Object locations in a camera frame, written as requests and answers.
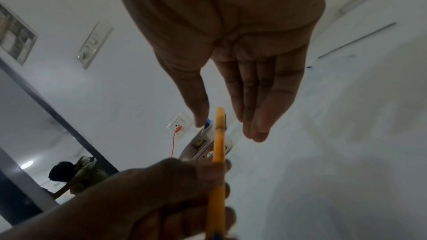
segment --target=wire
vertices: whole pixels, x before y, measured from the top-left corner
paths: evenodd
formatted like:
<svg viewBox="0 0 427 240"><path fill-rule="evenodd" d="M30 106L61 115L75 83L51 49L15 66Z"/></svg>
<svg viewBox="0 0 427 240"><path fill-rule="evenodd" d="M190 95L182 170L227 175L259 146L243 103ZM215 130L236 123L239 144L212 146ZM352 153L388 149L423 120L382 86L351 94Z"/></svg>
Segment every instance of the wire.
<svg viewBox="0 0 427 240"><path fill-rule="evenodd" d="M171 158L173 158L173 149L175 148L175 135L178 133L178 131L181 130L181 126L179 126L175 132L173 133L173 138L172 138L172 154L170 155Z"/></svg>

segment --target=ceiling light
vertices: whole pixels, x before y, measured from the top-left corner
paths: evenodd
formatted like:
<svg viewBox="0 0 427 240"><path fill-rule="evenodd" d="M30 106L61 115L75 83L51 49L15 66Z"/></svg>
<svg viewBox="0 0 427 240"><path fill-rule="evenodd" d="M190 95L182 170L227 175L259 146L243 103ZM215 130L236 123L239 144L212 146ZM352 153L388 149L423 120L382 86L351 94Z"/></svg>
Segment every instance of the ceiling light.
<svg viewBox="0 0 427 240"><path fill-rule="evenodd" d="M25 162L24 164L22 164L21 166L19 166L19 168L21 168L22 170L30 167L32 165L32 160Z"/></svg>

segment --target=light switch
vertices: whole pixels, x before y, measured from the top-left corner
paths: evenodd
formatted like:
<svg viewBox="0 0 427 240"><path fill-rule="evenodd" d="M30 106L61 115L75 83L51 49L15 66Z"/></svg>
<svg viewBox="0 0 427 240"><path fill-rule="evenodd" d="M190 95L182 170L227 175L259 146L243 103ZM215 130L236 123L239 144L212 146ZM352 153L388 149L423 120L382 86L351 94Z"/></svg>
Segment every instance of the light switch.
<svg viewBox="0 0 427 240"><path fill-rule="evenodd" d="M85 69L89 68L111 31L113 31L113 27L107 21L99 21L96 24L77 55L77 59L83 63Z"/></svg>

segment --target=black hair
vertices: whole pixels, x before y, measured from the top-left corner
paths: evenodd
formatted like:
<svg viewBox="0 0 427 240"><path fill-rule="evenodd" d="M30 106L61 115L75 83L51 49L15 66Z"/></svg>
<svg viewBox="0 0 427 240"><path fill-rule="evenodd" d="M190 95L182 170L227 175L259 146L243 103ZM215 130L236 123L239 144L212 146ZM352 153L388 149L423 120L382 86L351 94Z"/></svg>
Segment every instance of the black hair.
<svg viewBox="0 0 427 240"><path fill-rule="evenodd" d="M77 174L76 167L69 161L61 161L49 173L49 179L56 182L70 182Z"/></svg>

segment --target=pencil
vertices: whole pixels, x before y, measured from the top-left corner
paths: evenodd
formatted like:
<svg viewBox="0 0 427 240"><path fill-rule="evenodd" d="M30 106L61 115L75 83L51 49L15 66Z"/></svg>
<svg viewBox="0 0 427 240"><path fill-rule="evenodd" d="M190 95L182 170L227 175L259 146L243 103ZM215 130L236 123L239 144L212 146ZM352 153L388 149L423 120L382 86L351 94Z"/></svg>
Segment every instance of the pencil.
<svg viewBox="0 0 427 240"><path fill-rule="evenodd" d="M226 114L224 108L218 107L215 122L215 141L213 142L213 162L225 163ZM226 186L214 188L209 193L206 240L222 240L226 236Z"/></svg>

